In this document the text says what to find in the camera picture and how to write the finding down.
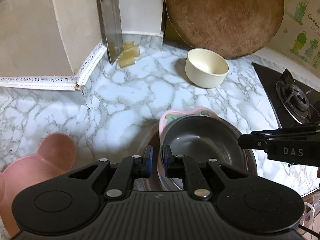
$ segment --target black glass stovetop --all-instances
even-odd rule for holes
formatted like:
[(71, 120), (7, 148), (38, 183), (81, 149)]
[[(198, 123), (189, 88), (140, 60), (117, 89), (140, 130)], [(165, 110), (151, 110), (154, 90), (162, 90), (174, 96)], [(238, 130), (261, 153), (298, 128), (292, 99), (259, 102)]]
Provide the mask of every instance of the black glass stovetop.
[[(258, 65), (256, 63), (252, 63), (252, 65), (257, 72), (263, 88), (269, 98), (269, 101), (271, 102), (273, 110), (275, 111), (279, 126), (289, 127), (291, 125), (299, 124), (299, 122), (297, 122), (297, 120), (295, 120), (288, 112), (288, 110), (284, 107), (276, 91), (276, 83), (280, 81), (280, 76), (282, 73)], [(310, 104), (313, 105), (313, 107), (320, 113), (320, 93), (297, 80), (295, 80), (295, 82), (296, 85), (300, 87), (305, 94), (308, 92), (307, 97)], [(310, 108), (310, 111), (312, 116), (311, 122), (320, 121), (320, 116), (316, 113), (316, 111), (312, 108)]]

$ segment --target ribbed black surface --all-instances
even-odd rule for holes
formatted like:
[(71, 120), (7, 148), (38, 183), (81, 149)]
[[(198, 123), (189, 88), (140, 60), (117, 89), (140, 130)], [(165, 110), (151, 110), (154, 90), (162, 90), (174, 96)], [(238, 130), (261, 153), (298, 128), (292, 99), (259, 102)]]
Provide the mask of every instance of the ribbed black surface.
[(63, 236), (37, 236), (23, 231), (15, 239), (245, 240), (303, 238), (295, 231), (280, 236), (255, 236), (241, 232), (223, 221), (210, 202), (195, 201), (189, 198), (184, 191), (136, 191), (125, 200), (108, 203), (94, 222), (74, 233)]

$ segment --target gas stove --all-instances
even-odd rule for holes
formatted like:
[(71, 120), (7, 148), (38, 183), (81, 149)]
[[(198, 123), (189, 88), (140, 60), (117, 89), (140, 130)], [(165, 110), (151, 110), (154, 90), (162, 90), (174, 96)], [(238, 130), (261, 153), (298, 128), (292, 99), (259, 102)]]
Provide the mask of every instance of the gas stove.
[(285, 69), (275, 70), (252, 63), (271, 102), (279, 127), (320, 121), (320, 93), (295, 80)]

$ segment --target wall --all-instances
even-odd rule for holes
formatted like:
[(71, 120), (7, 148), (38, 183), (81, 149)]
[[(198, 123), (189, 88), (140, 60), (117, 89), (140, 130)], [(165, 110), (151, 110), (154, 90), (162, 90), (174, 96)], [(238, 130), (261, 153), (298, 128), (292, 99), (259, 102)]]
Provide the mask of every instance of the wall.
[(122, 32), (161, 36), (164, 0), (119, 0)]
[(77, 73), (101, 40), (97, 0), (53, 0), (70, 66)]
[(70, 75), (52, 0), (0, 0), (0, 76)]
[(319, 41), (320, 0), (284, 0), (283, 21), (266, 47), (320, 77)]

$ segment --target bowl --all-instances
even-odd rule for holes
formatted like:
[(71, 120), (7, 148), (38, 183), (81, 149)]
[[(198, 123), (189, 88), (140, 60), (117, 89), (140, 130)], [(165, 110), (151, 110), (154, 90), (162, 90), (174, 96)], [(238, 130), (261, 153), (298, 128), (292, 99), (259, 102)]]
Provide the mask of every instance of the bowl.
[(72, 139), (66, 134), (52, 133), (44, 138), (36, 154), (16, 160), (0, 173), (0, 216), (11, 237), (20, 231), (11, 211), (16, 195), (70, 171), (75, 160), (76, 146)]
[(219, 54), (208, 49), (192, 49), (188, 52), (186, 74), (197, 86), (217, 87), (228, 72), (228, 63)]
[(158, 175), (164, 190), (182, 190), (181, 179), (165, 177), (162, 148), (169, 145), (173, 155), (187, 155), (198, 163), (214, 158), (257, 175), (252, 150), (238, 146), (240, 131), (213, 111), (197, 107), (190, 111), (169, 110), (160, 118)]

